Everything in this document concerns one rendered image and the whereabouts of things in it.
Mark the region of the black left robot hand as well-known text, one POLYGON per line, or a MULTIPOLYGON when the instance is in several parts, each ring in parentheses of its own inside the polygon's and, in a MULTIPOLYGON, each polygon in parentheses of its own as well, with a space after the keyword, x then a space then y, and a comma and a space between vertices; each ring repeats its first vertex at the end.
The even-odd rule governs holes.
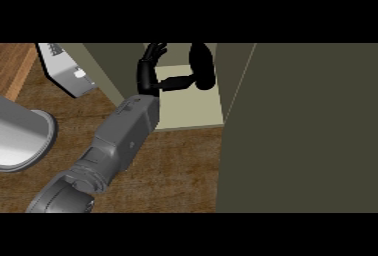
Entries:
POLYGON ((137 62, 137 92, 140 95, 158 97, 159 91, 174 91, 187 89, 195 82, 195 75, 168 77, 158 81, 155 67, 159 57, 167 52, 165 43, 151 43, 145 50, 143 56, 137 62))

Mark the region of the dark wine bottle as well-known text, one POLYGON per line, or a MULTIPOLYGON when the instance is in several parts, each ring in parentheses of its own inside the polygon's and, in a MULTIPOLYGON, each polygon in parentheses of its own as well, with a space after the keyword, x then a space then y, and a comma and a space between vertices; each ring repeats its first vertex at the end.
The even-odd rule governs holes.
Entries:
POLYGON ((215 85, 213 54, 204 43, 193 43, 189 51, 189 65, 199 90, 210 90, 215 85))

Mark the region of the white box appliance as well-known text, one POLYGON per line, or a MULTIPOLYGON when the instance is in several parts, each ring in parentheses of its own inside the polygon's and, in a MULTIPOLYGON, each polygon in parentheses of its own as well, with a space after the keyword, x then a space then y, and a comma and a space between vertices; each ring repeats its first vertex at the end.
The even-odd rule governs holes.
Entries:
POLYGON ((35 49, 47 79, 72 97, 81 97, 96 88, 84 69, 58 43, 37 43, 35 49))

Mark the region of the grey metal cylinder pot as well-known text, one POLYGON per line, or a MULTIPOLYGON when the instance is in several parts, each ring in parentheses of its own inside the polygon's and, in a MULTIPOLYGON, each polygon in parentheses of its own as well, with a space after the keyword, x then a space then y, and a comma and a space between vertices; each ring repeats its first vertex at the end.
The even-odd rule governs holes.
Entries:
POLYGON ((49 153, 58 121, 43 110, 29 110, 0 96, 0 172, 28 169, 49 153))

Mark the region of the olive wooden cabinet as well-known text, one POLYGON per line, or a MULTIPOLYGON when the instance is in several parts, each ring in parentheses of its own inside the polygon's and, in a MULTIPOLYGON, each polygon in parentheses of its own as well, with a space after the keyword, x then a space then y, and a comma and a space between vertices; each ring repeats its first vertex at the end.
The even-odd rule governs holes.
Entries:
MULTIPOLYGON (((136 65, 148 47, 145 43, 63 43, 60 47, 112 103, 121 103, 137 93, 136 65)), ((210 43, 207 47, 213 54, 215 86, 161 94, 159 131, 226 124, 255 45, 210 43)))

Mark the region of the dark olive cabinet door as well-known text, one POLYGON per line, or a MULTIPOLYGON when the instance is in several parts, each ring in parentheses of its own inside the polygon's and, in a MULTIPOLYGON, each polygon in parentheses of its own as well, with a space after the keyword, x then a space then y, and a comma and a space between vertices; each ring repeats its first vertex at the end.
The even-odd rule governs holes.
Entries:
POLYGON ((378 212, 378 44, 255 46, 223 129, 220 212, 378 212))

